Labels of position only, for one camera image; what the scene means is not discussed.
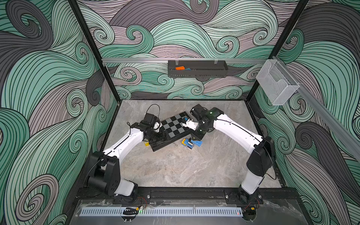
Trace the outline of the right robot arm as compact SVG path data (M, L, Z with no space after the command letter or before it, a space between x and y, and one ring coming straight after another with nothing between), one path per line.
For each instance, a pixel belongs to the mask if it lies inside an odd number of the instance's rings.
M182 125L193 130L192 139L200 141L206 133L217 130L233 139L249 154L247 173L238 189L240 198L249 201L257 193L268 170L274 167L274 140L249 131L216 107L207 110L198 104L190 113L195 120L185 118Z

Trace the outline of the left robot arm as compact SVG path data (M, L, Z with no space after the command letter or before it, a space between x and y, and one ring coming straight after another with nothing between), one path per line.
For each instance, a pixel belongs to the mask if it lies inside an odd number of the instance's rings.
M143 141L157 143L166 140L161 131L161 121L153 114L146 113L141 122L128 124L125 136L102 152L94 152L89 159L85 185L108 196L135 194L137 185L121 177L121 164L125 157Z

